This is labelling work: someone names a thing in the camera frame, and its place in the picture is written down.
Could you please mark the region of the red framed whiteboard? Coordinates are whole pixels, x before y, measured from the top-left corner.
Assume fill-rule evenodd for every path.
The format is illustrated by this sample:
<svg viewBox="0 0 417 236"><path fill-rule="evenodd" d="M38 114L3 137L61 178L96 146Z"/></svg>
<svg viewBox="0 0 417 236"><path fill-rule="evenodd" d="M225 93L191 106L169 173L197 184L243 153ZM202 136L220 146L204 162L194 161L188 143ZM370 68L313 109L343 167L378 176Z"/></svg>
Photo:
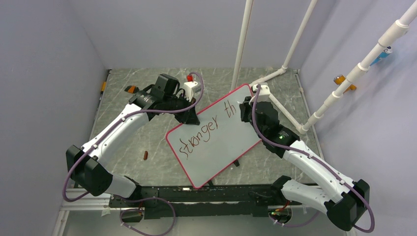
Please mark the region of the red framed whiteboard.
<svg viewBox="0 0 417 236"><path fill-rule="evenodd" d="M198 112L200 125L180 124L165 139L191 185L199 189L260 142L240 119L237 101L253 93L243 84Z"/></svg>

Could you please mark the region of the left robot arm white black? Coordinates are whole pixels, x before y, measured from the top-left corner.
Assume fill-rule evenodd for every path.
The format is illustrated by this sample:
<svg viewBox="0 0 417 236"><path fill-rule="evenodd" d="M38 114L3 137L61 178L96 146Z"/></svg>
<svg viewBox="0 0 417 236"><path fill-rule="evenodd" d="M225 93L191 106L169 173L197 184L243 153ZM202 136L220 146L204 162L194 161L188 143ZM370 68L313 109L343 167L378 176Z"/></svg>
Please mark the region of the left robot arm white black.
<svg viewBox="0 0 417 236"><path fill-rule="evenodd" d="M143 89L128 86L125 91L132 94L121 113L98 135L81 147L70 146L66 153L68 174L64 181L62 197L67 202L79 200L69 198L66 189L73 180L87 194L99 196L103 193L117 195L130 207L142 199L142 186L127 176L113 174L105 168L109 159L120 146L139 128L155 116L172 114L181 124L199 125L195 111L204 94L204 79L197 72L187 75L187 82L168 74L159 74L154 84Z"/></svg>

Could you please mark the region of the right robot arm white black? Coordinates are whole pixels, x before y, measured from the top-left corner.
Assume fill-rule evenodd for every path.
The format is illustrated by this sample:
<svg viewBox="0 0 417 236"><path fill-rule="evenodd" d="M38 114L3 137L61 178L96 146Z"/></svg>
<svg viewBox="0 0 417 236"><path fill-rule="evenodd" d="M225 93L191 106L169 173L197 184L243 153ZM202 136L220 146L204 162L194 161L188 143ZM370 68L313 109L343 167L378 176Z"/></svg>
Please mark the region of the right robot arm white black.
<svg viewBox="0 0 417 236"><path fill-rule="evenodd" d="M239 104L240 118L254 128L268 151L307 174L318 188L301 184L288 176L279 177L270 187L277 204L298 202L324 213L339 229L350 231L370 210L370 186L342 174L315 154L291 129L280 124L278 111L270 102Z"/></svg>

